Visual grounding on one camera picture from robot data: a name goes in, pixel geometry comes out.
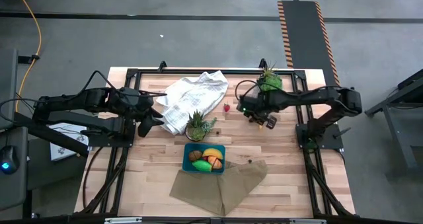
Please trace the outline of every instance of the orange hazard stripe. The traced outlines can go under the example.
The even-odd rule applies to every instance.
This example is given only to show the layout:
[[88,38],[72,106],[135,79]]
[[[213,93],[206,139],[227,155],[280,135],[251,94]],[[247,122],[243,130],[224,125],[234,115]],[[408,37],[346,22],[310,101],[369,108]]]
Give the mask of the orange hazard stripe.
[[281,1],[278,1],[278,12],[279,12],[280,27],[282,30],[282,39],[284,40],[286,65],[288,68],[293,69],[291,46],[289,44],[288,28],[286,26],[284,5],[282,4]]
[[317,14],[318,14],[319,20],[320,20],[320,26],[321,26],[322,31],[323,31],[323,39],[325,39],[326,49],[328,51],[330,66],[332,67],[332,72],[333,72],[333,75],[334,75],[334,78],[335,78],[335,83],[336,83],[336,85],[340,86],[338,72],[336,70],[335,61],[333,59],[332,49],[330,48],[328,34],[326,33],[325,23],[323,22],[323,16],[322,16],[322,12],[320,10],[320,5],[319,5],[318,2],[315,2],[315,3],[316,3]]

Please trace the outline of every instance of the strawberry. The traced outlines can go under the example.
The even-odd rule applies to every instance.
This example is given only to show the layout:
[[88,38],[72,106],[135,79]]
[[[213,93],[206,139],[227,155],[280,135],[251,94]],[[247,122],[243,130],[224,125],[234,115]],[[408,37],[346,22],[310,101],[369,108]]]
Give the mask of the strawberry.
[[223,105],[223,109],[224,109],[224,111],[225,111],[225,112],[228,112],[230,108],[231,108],[231,107],[230,107],[230,105],[229,105],[229,104],[224,104],[224,105]]

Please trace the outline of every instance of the wooden table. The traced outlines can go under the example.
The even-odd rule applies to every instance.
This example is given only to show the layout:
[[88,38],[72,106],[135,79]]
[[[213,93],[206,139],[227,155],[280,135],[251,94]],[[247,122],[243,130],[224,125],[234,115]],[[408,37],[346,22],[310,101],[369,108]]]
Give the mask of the wooden table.
[[[108,79],[115,87],[123,87],[127,67],[111,67]],[[305,70],[309,89],[325,85],[320,69]],[[163,92],[169,85],[181,77],[193,75],[148,75],[141,78],[141,89]],[[205,143],[217,143],[226,146],[226,159],[243,164],[249,159],[265,160],[268,165],[266,178],[235,208],[228,217],[312,217],[309,189],[305,175],[304,158],[297,146],[295,125],[297,117],[294,107],[289,107],[279,114],[276,127],[261,130],[257,124],[250,124],[246,117],[236,111],[235,86],[244,79],[255,80],[256,75],[225,75],[229,88],[225,98],[207,116],[217,118],[213,131],[205,138]],[[281,76],[283,88],[292,91],[291,79]],[[239,87],[239,94],[251,85],[245,83]],[[229,103],[231,109],[223,112],[223,104]],[[160,104],[154,108],[161,111]],[[328,110],[327,105],[314,105],[316,118]],[[154,127],[145,138],[136,137],[130,149],[120,209],[123,216],[185,216],[209,217],[212,213],[182,202],[169,196],[173,181],[181,169],[184,145],[190,142],[184,135],[173,136],[163,128]],[[354,213],[350,188],[344,163],[335,151],[322,150],[322,160],[328,186],[344,207]],[[88,202],[95,196],[106,176],[110,149],[103,149],[93,162],[87,182]],[[80,188],[75,211],[82,207],[82,188]],[[323,202],[317,188],[321,210]],[[113,198],[114,187],[109,200]]]

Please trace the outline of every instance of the white towel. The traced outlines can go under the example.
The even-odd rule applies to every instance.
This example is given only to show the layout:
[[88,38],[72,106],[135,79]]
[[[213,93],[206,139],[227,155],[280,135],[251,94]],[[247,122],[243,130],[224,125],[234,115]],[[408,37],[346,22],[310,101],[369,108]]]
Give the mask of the white towel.
[[163,128],[173,135],[183,134],[189,115],[198,110],[204,115],[212,111],[225,96],[229,86],[221,71],[199,77],[185,77],[169,86],[167,96],[157,98],[165,106],[162,115]]

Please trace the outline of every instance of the yellow cable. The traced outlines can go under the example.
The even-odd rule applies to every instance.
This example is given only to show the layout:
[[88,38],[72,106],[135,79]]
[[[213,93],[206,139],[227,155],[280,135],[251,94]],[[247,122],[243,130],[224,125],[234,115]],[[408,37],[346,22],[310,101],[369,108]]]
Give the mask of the yellow cable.
[[[38,49],[37,52],[35,53],[37,56],[39,56],[40,53],[40,49],[41,49],[41,43],[42,43],[42,35],[41,35],[41,30],[40,30],[40,25],[38,25],[38,21],[34,16],[34,13],[32,12],[31,8],[29,7],[28,3],[26,3],[25,0],[22,0],[26,6],[26,8],[29,10],[32,18],[34,19],[35,25],[37,26],[38,29],[38,37],[39,37],[39,42],[38,42]],[[22,80],[22,82],[20,83],[20,88],[19,88],[19,92],[18,95],[20,96],[22,89],[24,88],[24,84],[25,84],[25,80],[26,80],[26,76],[28,76],[29,71],[32,69],[32,67],[35,64],[35,59],[32,59],[31,65],[28,67],[28,69],[26,70],[26,73],[24,75],[24,78]],[[18,112],[19,109],[19,100],[16,101],[16,106],[15,106],[15,111]]]

